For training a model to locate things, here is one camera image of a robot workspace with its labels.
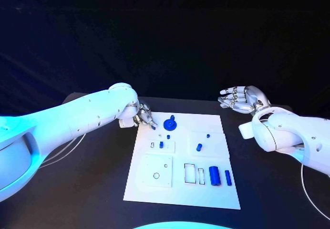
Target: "black table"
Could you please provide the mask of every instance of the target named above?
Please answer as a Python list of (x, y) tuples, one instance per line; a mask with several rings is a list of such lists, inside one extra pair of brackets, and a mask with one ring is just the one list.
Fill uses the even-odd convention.
[[(70, 94), (66, 102), (83, 94)], [(129, 229), (164, 221), (194, 221), (230, 228), (328, 228), (299, 182), (299, 163), (243, 140), (237, 126), (249, 114), (217, 102), (139, 98), (155, 112), (220, 115), (240, 210), (122, 201), (137, 128), (115, 120), (86, 134), (75, 151), (41, 168), (23, 189), (0, 203), (0, 228)], [(330, 215), (330, 178), (304, 170), (309, 197)]]

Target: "white board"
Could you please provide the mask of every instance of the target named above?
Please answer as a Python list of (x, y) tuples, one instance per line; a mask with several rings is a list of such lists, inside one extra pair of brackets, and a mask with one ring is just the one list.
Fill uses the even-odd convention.
[[(175, 118), (177, 128), (165, 131), (162, 123), (171, 115)], [(138, 127), (124, 200), (240, 209), (220, 117), (152, 112), (152, 119), (158, 124), (155, 130), (148, 125)], [(168, 147), (160, 149), (160, 141)], [(145, 157), (149, 156), (154, 165), (145, 168), (145, 163), (149, 162)], [(171, 170), (161, 167), (164, 164), (171, 166)], [(184, 183), (184, 164), (194, 164), (196, 184)], [(220, 186), (210, 185), (210, 166), (219, 168)], [(198, 168), (203, 169), (204, 185), (198, 184)], [(224, 170), (230, 173), (232, 186), (226, 185)], [(157, 179), (162, 174), (162, 180), (155, 180), (152, 177), (155, 173)]]

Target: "black curtain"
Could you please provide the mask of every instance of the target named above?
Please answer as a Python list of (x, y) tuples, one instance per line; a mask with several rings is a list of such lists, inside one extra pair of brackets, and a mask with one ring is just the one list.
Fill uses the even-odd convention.
[(330, 117), (325, 6), (265, 1), (11, 1), (0, 5), (0, 115), (72, 92), (216, 101), (256, 86), (272, 104)]

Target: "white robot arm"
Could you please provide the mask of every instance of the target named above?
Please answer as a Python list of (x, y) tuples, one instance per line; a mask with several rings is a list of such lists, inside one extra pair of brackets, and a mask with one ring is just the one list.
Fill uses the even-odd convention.
[(305, 166), (330, 175), (330, 120), (301, 117), (272, 107), (265, 94), (253, 86), (220, 91), (220, 107), (252, 114), (239, 126), (243, 139), (255, 138), (265, 151), (291, 155)]
[(121, 128), (157, 127), (125, 83), (28, 115), (0, 117), (0, 201), (26, 185), (53, 149), (115, 119)]

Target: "white cable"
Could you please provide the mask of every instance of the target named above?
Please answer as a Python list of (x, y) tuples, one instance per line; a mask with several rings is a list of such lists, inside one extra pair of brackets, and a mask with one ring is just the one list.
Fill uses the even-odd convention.
[(73, 140), (69, 142), (66, 147), (47, 160), (44, 160), (43, 163), (47, 162), (49, 160), (52, 160), (66, 150), (66, 148), (70, 146), (70, 144), (73, 143), (75, 140), (76, 140), (76, 138), (73, 138)]
[(72, 148), (72, 150), (69, 151), (69, 153), (67, 153), (60, 159), (57, 159), (56, 161), (53, 161), (53, 162), (50, 162), (49, 164), (40, 166), (39, 169), (43, 168), (43, 167), (46, 167), (46, 166), (49, 166), (50, 164), (53, 164), (53, 163), (57, 162), (59, 160), (62, 160), (62, 159), (70, 154), (70, 152), (73, 151), (73, 149), (77, 147), (77, 145), (79, 145), (79, 143), (80, 143), (80, 141), (82, 141), (85, 135), (86, 135), (86, 134), (83, 134), (83, 136), (82, 136), (79, 142), (76, 143), (76, 145), (75, 145), (75, 147)]
[(314, 208), (315, 208), (315, 210), (321, 213), (321, 215), (330, 220), (330, 218), (324, 215), (324, 213), (320, 211), (320, 209), (315, 207), (315, 205), (314, 205), (314, 203), (312, 203), (312, 201), (311, 201), (311, 199), (309, 199), (309, 196), (308, 196), (308, 194), (307, 194), (307, 191), (305, 191), (305, 188), (304, 188), (304, 177), (302, 177), (302, 168), (304, 168), (304, 165), (301, 164), (301, 184), (302, 184), (302, 189), (304, 189), (304, 194), (305, 194), (305, 196), (307, 196), (307, 198), (308, 198), (308, 200), (309, 200), (309, 202), (311, 202), (311, 204), (312, 204), (312, 206), (314, 206)]

